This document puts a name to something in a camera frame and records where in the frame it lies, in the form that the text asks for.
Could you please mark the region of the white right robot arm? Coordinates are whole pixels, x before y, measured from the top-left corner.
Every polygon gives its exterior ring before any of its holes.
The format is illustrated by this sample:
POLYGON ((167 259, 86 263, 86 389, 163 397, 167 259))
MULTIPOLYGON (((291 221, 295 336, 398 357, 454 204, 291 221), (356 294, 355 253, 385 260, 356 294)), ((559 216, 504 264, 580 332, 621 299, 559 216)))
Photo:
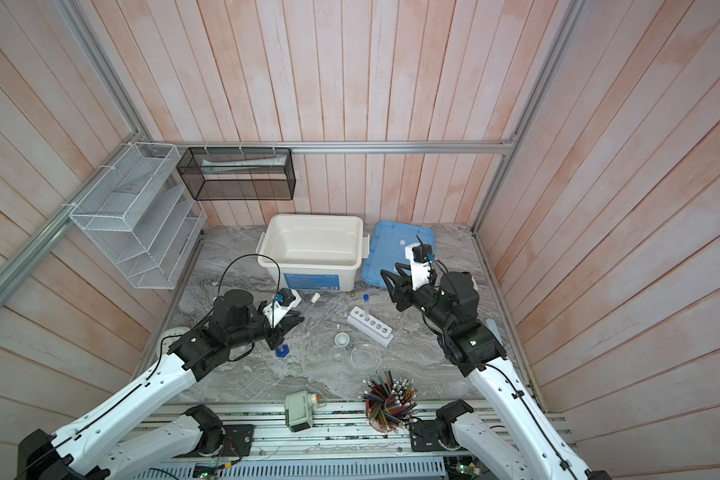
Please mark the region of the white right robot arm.
POLYGON ((445 358, 489 402, 511 439, 494 432, 464 400, 439 408, 430 425, 447 449, 463 448, 499 479, 606 479, 558 434, 478 318, 479 294, 468 272, 437 276, 428 264, 396 264, 381 273, 399 311, 415 308, 436 334, 445 358))

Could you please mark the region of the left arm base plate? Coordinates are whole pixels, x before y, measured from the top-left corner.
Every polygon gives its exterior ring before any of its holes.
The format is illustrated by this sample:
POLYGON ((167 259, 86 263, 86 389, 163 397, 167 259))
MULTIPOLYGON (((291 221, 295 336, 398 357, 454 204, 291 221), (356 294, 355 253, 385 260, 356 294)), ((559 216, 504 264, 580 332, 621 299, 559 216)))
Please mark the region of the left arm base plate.
POLYGON ((202 435, 197 451, 206 456, 247 457, 251 452, 254 429, 252 424, 211 427, 202 435))

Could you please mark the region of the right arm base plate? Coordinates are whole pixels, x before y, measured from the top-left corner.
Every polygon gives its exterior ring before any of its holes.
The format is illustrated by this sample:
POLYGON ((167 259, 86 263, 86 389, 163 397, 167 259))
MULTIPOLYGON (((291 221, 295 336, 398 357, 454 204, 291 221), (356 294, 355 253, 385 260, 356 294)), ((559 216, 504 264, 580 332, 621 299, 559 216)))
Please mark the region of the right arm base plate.
POLYGON ((410 447, 414 452, 465 451, 452 437, 447 425, 440 420, 414 417, 408 423, 410 447))

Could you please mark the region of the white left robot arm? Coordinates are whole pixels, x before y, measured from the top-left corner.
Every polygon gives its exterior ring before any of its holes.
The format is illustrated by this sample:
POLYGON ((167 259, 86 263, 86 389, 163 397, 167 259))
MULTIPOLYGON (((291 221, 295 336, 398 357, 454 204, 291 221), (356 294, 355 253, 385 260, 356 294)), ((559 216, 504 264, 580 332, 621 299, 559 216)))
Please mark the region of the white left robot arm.
POLYGON ((271 350, 303 322, 298 292, 283 288, 271 302, 232 289, 136 379, 96 408, 53 433, 38 429, 19 444, 19 479, 128 479, 184 454, 216 457, 225 427, 207 406, 187 409, 167 426, 136 438, 129 433, 168 400, 231 361, 231 351, 265 342, 271 350))

